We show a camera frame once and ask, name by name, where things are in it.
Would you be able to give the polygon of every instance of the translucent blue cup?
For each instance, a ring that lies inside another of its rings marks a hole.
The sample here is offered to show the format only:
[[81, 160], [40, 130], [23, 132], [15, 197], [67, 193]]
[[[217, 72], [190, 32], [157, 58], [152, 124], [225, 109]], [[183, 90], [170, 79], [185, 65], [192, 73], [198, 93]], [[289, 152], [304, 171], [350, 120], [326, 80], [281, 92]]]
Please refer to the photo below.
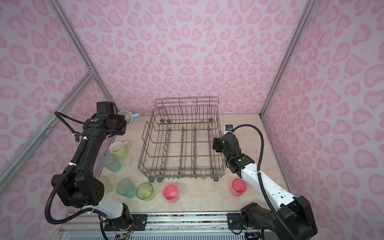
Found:
[[118, 194], [127, 198], [134, 198], [136, 196], [136, 187], [135, 185], [133, 185], [133, 182], [128, 178], [121, 180], [117, 184], [116, 191], [118, 192]]
[[112, 172], [118, 172], [121, 169], [121, 164], [118, 158], [110, 153], [101, 158], [101, 165], [106, 167], [106, 169], [111, 170]]

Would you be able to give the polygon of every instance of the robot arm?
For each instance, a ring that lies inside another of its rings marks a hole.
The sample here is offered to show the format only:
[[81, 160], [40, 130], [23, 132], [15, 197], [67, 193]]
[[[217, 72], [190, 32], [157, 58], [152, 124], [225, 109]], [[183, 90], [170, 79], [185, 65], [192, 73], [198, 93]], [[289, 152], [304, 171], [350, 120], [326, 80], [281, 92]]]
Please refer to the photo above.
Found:
[[[269, 200], [271, 201], [273, 207], [276, 210], [279, 210], [281, 204], [288, 205], [293, 202], [294, 195], [287, 192], [282, 187], [277, 185], [272, 179], [270, 179], [263, 171], [261, 171], [262, 179], [264, 183], [265, 192], [268, 195]], [[257, 178], [257, 165], [254, 163], [248, 164], [244, 169], [241, 170], [242, 178], [252, 185], [260, 194], [262, 191], [260, 189], [260, 183]]]
[[[112, 102], [98, 102], [97, 113], [80, 122], [83, 125], [83, 133], [75, 132], [63, 116], [72, 121], [74, 119], [55, 112], [55, 115], [82, 141], [79, 144], [72, 161], [62, 174], [54, 175], [51, 184], [54, 187], [45, 207], [46, 220], [51, 224], [61, 224], [72, 218], [93, 211], [103, 217], [103, 221], [120, 230], [126, 230], [132, 226], [132, 218], [125, 204], [116, 202], [104, 193], [103, 184], [93, 177], [94, 164], [103, 141], [114, 135], [123, 135], [127, 122], [125, 117], [117, 114], [116, 105]], [[50, 214], [51, 203], [55, 194], [58, 194], [65, 206], [82, 208], [76, 214], [62, 220], [55, 220]]]
[[[250, 126], [260, 134], [262, 147], [258, 164], [241, 152], [238, 140], [233, 134], [241, 126]], [[260, 130], [253, 125], [244, 124], [236, 128], [226, 125], [225, 131], [226, 134], [222, 138], [214, 139], [212, 149], [223, 152], [231, 172], [251, 184], [264, 196], [270, 207], [265, 209], [257, 203], [250, 203], [243, 207], [241, 209], [243, 224], [249, 227], [259, 225], [270, 229], [280, 240], [305, 240], [316, 235], [317, 227], [308, 200], [303, 196], [296, 198], [260, 170], [264, 146]]]

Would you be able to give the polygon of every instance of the black motor joint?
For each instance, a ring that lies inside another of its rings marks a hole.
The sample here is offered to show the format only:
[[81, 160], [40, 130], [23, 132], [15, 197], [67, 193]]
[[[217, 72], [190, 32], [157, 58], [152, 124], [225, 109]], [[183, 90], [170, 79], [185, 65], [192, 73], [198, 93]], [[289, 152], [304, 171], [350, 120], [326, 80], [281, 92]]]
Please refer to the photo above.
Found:
[[241, 170], [244, 169], [246, 165], [255, 163], [255, 161], [241, 152], [239, 142], [236, 135], [232, 133], [232, 129], [233, 125], [225, 125], [226, 134], [221, 138], [214, 138], [212, 149], [216, 152], [224, 153], [227, 167], [232, 173], [236, 173], [241, 177]]

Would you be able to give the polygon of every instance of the plastic cup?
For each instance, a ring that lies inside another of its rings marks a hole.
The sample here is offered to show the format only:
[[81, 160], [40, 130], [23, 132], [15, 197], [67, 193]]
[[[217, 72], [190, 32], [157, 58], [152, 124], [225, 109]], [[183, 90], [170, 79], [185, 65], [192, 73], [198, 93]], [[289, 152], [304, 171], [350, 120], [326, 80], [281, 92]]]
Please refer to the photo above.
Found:
[[247, 190], [247, 183], [241, 178], [235, 178], [231, 183], [231, 194], [234, 197], [239, 197]]
[[179, 188], [175, 184], [168, 184], [163, 189], [163, 197], [170, 203], [175, 203], [179, 199]]
[[110, 153], [101, 158], [101, 165], [106, 167], [106, 169], [111, 170], [112, 172], [118, 172], [121, 169], [121, 164], [118, 158]]
[[133, 182], [128, 178], [121, 180], [117, 184], [116, 191], [118, 192], [118, 194], [127, 198], [134, 198], [136, 196], [136, 187], [133, 185]]
[[153, 186], [148, 183], [142, 183], [136, 190], [136, 196], [144, 201], [152, 201], [155, 198], [155, 192], [153, 191]]
[[97, 178], [97, 180], [99, 180], [104, 185], [104, 192], [106, 194], [112, 192], [113, 185], [112, 185], [111, 181], [106, 176], [99, 176]]

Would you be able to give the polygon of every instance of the white mug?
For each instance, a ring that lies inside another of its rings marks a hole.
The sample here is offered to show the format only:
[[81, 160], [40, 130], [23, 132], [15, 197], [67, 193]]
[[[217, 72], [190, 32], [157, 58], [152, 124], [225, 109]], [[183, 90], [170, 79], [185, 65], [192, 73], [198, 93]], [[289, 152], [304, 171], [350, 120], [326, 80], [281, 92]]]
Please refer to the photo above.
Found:
[[132, 114], [131, 112], [125, 111], [125, 110], [120, 111], [118, 114], [125, 116], [125, 120], [127, 121], [127, 125], [131, 125], [135, 121], [135, 118], [140, 116], [139, 113]]
[[124, 159], [128, 155], [129, 142], [114, 142], [109, 146], [109, 151], [119, 159]]

